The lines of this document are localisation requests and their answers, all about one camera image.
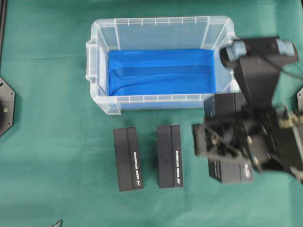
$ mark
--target black box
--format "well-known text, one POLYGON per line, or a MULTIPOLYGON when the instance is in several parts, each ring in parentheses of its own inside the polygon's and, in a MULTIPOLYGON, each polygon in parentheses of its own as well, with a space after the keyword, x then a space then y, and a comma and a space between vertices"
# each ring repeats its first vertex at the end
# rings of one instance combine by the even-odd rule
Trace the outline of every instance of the black box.
POLYGON ((208 160, 209 175, 222 183, 248 183, 254 180, 249 162, 208 160))
POLYGON ((205 118, 227 117, 241 111, 246 105, 242 93, 215 94, 204 101, 205 118))
POLYGON ((157 126, 159 188, 183 187, 179 125, 157 126))
POLYGON ((135 127, 114 129, 119 191, 143 188, 141 160, 135 127))

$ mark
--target blue cloth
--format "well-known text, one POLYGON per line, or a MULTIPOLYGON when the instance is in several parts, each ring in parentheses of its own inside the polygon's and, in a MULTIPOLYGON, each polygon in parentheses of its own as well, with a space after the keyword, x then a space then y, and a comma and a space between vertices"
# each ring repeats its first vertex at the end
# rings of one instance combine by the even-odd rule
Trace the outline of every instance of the blue cloth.
POLYGON ((214 92, 212 50, 109 52, 109 96, 214 92))

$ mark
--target green cloth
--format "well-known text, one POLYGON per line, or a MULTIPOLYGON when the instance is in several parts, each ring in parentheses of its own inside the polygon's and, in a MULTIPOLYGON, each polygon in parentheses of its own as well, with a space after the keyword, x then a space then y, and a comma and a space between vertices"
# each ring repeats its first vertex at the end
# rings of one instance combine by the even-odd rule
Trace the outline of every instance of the green cloth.
MULTIPOLYGON (((194 156, 201 109, 106 115, 90 98, 85 42, 100 18, 226 15, 238 37, 280 35, 303 53, 299 0, 8 0, 1 76, 16 91, 0 138, 0 226, 299 227, 303 186, 286 173, 222 185, 194 156), (180 124, 185 187, 158 187, 156 126, 180 124), (118 192, 112 129, 136 126, 144 189, 118 192)), ((287 66, 303 75, 301 64, 287 66)), ((295 106, 303 81, 283 75, 274 103, 295 106)))

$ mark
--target cable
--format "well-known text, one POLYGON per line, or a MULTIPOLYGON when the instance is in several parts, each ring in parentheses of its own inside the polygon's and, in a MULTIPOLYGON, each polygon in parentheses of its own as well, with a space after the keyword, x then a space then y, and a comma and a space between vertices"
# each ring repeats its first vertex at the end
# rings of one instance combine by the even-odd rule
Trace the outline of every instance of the cable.
POLYGON ((294 77, 294 78, 298 78, 298 79, 302 79, 303 80, 303 77, 300 76, 300 75, 297 75, 297 74, 294 74, 294 73, 291 73, 291 72, 287 72, 285 71, 281 66, 279 65, 276 65, 275 63, 273 63, 269 58, 267 58, 266 56, 264 56, 263 54, 261 54, 260 52, 258 52, 258 55, 259 57, 261 57, 263 60, 265 60, 268 64, 272 65, 273 67, 275 67, 277 70, 285 73, 286 75, 288 76, 291 76, 291 77, 294 77))

